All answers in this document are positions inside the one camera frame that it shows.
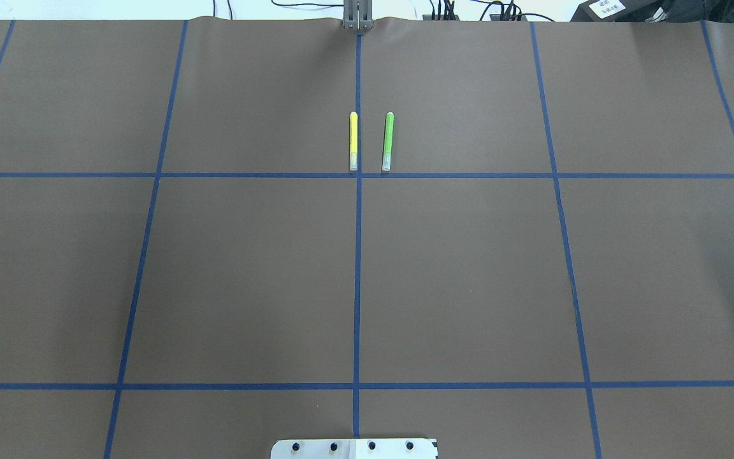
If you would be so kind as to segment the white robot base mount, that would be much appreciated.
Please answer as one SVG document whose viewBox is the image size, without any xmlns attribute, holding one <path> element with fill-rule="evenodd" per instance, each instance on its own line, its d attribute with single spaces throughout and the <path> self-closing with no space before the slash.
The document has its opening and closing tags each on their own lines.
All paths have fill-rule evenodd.
<svg viewBox="0 0 734 459">
<path fill-rule="evenodd" d="M 271 458 L 438 458 L 436 439 L 283 439 Z"/>
</svg>

